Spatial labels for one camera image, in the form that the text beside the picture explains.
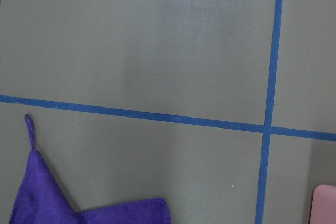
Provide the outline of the pink plastic bin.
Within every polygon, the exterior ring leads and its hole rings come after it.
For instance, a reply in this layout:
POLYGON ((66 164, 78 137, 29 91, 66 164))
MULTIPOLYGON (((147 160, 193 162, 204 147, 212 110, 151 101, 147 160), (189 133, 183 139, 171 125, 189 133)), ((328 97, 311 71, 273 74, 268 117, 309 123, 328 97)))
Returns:
POLYGON ((313 191, 310 224, 335 224, 335 186, 318 185, 313 191))

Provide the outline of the purple microfiber cloth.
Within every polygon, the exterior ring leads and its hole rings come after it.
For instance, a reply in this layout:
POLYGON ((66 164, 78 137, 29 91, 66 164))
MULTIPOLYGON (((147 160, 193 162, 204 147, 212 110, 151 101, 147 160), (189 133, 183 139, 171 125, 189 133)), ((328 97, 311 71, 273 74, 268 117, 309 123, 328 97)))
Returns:
POLYGON ((15 198, 10 223, 170 223, 165 199, 124 202, 75 212, 35 148, 34 123, 24 117, 30 143, 25 174, 15 198))

